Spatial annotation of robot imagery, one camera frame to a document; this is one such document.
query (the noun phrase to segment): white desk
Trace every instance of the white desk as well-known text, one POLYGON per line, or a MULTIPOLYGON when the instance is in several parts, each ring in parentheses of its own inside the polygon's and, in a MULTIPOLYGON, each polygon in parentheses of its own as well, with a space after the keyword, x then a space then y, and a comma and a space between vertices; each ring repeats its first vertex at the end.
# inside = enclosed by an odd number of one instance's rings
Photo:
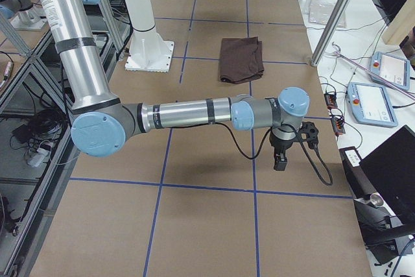
MULTIPOLYGON (((380 20, 382 17, 377 11, 376 7, 374 6, 372 0, 351 0, 350 4, 346 9, 346 28, 347 29, 356 29, 363 25, 371 24, 375 21, 380 20)), ((303 14, 304 23, 307 27, 307 35, 309 37, 311 49, 314 50, 321 35, 322 30, 310 29, 312 28, 324 28, 323 25, 319 25, 316 23, 309 23, 309 16, 308 14, 303 14)), ((375 45, 376 34, 379 36, 383 27, 385 26, 384 21, 378 21, 373 25, 364 27, 359 30, 349 30, 349 31, 338 31, 335 32, 332 42, 335 42, 339 45, 342 49, 342 54, 347 56, 348 58, 360 58, 362 56, 372 56, 375 52, 375 45)), ((376 51, 382 52, 389 52, 398 49, 398 46, 394 45, 385 45, 383 43, 382 38, 379 40, 377 44, 376 51)), ((333 51, 333 48, 329 46, 326 49, 327 53, 333 51)), ((398 50, 392 53, 396 56, 404 57, 403 53, 398 50)), ((370 58, 363 58, 361 60, 361 65, 368 67, 370 62, 370 58)), ((321 62, 318 65, 318 74, 321 77, 325 77, 328 80, 328 83, 334 85, 336 90, 339 91, 346 91, 345 87, 341 84, 335 82, 334 80, 330 79, 330 75, 333 72, 333 68, 335 67, 336 60, 332 56, 325 55, 321 62)), ((350 81, 354 82, 367 82, 371 83, 370 77, 363 72, 361 69, 357 69, 356 74, 353 76, 353 72, 355 71, 355 66, 352 66, 350 63, 347 63, 344 60, 338 59, 337 65, 335 68, 335 72, 333 74, 333 78, 345 85, 348 84, 350 81)), ((327 82, 325 78, 320 78, 320 82, 324 83, 327 82)), ((410 91, 415 91, 415 84, 412 83, 410 91)), ((393 105, 404 105, 411 102, 411 100, 404 95, 400 94, 395 90, 391 90, 388 88, 388 94, 390 96, 390 100, 393 105)), ((415 106, 409 106, 407 108, 400 108, 395 109, 395 114, 399 125, 396 128, 383 128, 379 126, 368 126, 362 125, 356 122, 354 117, 351 114, 351 109, 349 104, 344 102, 344 93, 340 93, 337 95, 337 104, 340 109, 344 112, 344 116, 346 118, 346 122, 353 125, 355 128, 359 130, 359 132, 363 136, 363 142, 361 147, 359 148, 360 155, 364 158, 369 153, 371 153, 376 147, 378 147, 382 142, 384 142, 387 138, 389 138, 393 133, 395 133, 398 129, 400 129, 403 125, 408 125, 411 129, 415 130, 415 106)), ((349 146, 357 146, 360 143, 360 136, 354 129, 350 126, 346 125, 346 134, 339 136, 337 145, 339 148, 349 147, 349 146)), ((374 276, 383 276, 387 267, 383 265, 382 267, 375 267, 373 263, 376 262, 374 256, 371 252, 368 253, 368 258, 371 262, 371 269, 374 276)), ((399 264, 398 270, 395 272, 394 276, 399 276, 400 274, 407 274, 410 276, 415 275, 415 255, 411 256, 404 256, 399 264)))

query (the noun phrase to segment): towel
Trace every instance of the towel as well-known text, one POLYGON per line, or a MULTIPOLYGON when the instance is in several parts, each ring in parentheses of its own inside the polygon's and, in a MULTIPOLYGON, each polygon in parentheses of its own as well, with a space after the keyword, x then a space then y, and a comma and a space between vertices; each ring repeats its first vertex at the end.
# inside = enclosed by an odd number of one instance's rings
POLYGON ((220 81, 231 84, 260 79, 264 72, 262 42, 253 38, 224 38, 220 48, 220 81))

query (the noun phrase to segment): computer monitor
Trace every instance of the computer monitor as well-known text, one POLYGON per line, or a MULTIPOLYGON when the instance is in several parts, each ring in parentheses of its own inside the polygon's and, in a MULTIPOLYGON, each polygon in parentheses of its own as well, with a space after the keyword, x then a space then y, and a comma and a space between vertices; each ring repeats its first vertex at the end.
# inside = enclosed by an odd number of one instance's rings
POLYGON ((403 224, 415 223, 415 132, 403 126, 360 165, 403 224))

